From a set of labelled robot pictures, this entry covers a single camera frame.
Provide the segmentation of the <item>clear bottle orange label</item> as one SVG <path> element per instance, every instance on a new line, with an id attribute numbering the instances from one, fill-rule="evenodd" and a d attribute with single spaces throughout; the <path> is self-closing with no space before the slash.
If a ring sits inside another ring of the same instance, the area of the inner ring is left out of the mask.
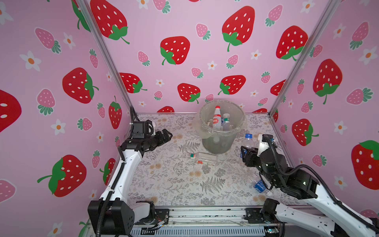
<path id="1" fill-rule="evenodd" d="M 212 118 L 208 121 L 208 126 L 213 127 L 213 119 Z"/>

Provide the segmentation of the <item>clear bottle blue label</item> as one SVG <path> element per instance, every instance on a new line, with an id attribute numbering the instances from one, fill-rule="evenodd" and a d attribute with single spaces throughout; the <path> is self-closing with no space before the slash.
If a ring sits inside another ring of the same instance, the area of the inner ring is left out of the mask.
<path id="1" fill-rule="evenodd" d="M 256 190 L 259 194 L 262 195 L 269 195 L 270 191 L 264 186 L 263 181 L 261 178 L 255 174 L 252 174 L 250 176 L 250 187 Z"/>

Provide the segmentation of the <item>Pepsi label clear bottle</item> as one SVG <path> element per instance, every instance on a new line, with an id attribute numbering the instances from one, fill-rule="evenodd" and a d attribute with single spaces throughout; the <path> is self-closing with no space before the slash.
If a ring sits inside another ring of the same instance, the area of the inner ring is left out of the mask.
<path id="1" fill-rule="evenodd" d="M 253 138 L 253 135 L 251 133 L 245 134 L 245 138 L 241 142 L 240 147 L 246 147 L 246 148 L 255 148 L 256 147 L 256 141 Z M 242 166 L 245 166 L 245 162 L 243 161 L 243 158 L 246 154 L 246 150 L 240 148 L 240 164 Z"/>

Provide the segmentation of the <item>clear bottle red cap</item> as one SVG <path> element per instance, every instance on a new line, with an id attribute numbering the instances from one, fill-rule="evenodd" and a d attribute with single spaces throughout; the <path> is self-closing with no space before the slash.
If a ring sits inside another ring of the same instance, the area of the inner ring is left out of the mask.
<path id="1" fill-rule="evenodd" d="M 213 121 L 212 121 L 212 127 L 215 130 L 222 130 L 222 117 L 221 117 L 221 107 L 220 106 L 215 107 L 215 112 L 214 112 Z"/>

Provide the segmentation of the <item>clear bottle red green label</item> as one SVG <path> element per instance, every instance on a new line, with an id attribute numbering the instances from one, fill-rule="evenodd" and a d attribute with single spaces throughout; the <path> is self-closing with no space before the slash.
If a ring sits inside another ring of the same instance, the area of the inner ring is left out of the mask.
<path id="1" fill-rule="evenodd" d="M 217 156 L 201 152 L 187 153 L 186 158 L 200 165 L 215 166 L 218 162 Z"/>

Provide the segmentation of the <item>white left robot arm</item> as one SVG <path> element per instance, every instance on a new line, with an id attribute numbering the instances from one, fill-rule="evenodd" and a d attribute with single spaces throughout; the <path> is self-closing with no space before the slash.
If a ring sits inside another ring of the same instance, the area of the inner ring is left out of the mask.
<path id="1" fill-rule="evenodd" d="M 127 198 L 144 154 L 166 144 L 172 137 L 167 129 L 156 131 L 150 120 L 131 124 L 129 137 L 117 148 L 120 159 L 109 184 L 100 199 L 91 201 L 87 209 L 95 236 L 128 236 L 134 224 L 140 221 L 151 224 L 157 220 L 153 201 L 138 201 L 129 206 Z"/>

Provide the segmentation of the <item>square bottle green cap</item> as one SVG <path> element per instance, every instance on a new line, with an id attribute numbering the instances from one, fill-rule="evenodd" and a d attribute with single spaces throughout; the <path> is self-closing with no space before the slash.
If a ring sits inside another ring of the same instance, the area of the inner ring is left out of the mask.
<path id="1" fill-rule="evenodd" d="M 228 113 L 223 114 L 222 128 L 223 131 L 229 131 L 233 128 L 233 125 L 230 122 L 230 114 Z"/>

